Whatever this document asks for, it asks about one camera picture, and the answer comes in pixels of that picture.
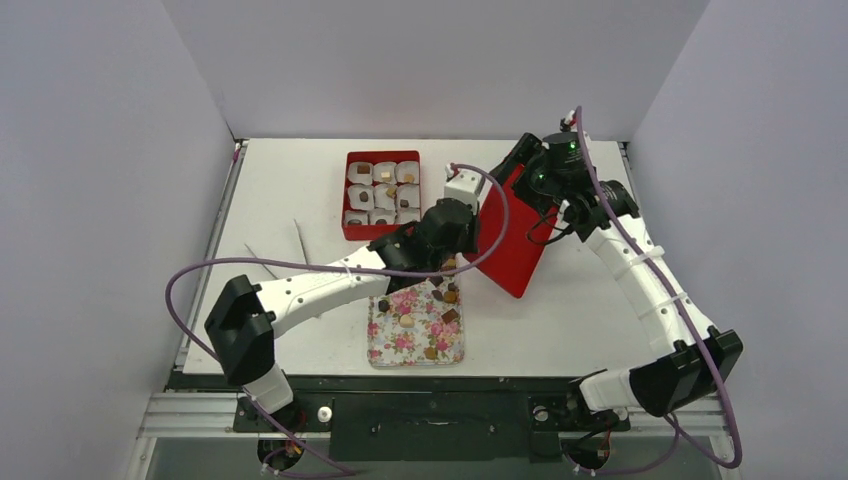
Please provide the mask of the red box lid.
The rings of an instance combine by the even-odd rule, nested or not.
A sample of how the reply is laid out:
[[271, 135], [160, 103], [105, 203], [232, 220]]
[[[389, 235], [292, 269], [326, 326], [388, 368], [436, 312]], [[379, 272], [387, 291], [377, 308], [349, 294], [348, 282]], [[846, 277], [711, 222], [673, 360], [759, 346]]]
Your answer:
[[[507, 233], [494, 253], [477, 269], [498, 287], [514, 298], [524, 296], [545, 249], [544, 242], [553, 232], [557, 209], [548, 207], [537, 211], [520, 200], [513, 186], [524, 172], [515, 160], [503, 160], [490, 174], [501, 184], [507, 196], [510, 218]], [[478, 252], [465, 254], [467, 262], [478, 260], [499, 235], [503, 224], [503, 205], [499, 195], [490, 191], [481, 202]]]

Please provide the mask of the red chocolate box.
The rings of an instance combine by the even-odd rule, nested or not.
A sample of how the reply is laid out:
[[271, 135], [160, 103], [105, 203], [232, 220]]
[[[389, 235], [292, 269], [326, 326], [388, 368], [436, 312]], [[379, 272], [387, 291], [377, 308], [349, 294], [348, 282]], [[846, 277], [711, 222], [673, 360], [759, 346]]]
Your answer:
[[[357, 168], [368, 165], [369, 174]], [[422, 218], [420, 154], [416, 150], [347, 154], [341, 229], [348, 241], [371, 241]]]

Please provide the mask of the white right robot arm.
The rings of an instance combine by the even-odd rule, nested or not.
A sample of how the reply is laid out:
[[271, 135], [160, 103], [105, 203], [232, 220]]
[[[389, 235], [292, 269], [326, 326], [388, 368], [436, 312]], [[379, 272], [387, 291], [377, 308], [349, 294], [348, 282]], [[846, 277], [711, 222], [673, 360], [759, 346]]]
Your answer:
[[576, 131], [523, 134], [493, 176], [546, 221], [558, 214], [608, 268], [637, 315], [655, 360], [592, 374], [564, 400], [566, 418], [588, 427], [605, 410], [640, 407], [661, 417], [716, 393], [743, 351], [733, 330], [721, 331], [674, 278], [651, 239], [636, 200], [616, 180], [601, 180], [588, 140]]

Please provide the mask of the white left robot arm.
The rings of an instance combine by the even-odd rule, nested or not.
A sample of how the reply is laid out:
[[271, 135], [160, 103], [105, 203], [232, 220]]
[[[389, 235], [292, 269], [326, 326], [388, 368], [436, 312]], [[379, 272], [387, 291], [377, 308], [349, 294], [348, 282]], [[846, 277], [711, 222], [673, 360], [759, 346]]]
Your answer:
[[401, 225], [329, 265], [260, 283], [227, 281], [204, 322], [231, 386], [242, 388], [272, 429], [291, 427], [298, 402], [276, 362], [275, 341], [339, 306], [417, 285], [458, 254], [477, 250], [484, 176], [455, 166], [444, 196], [418, 220]]

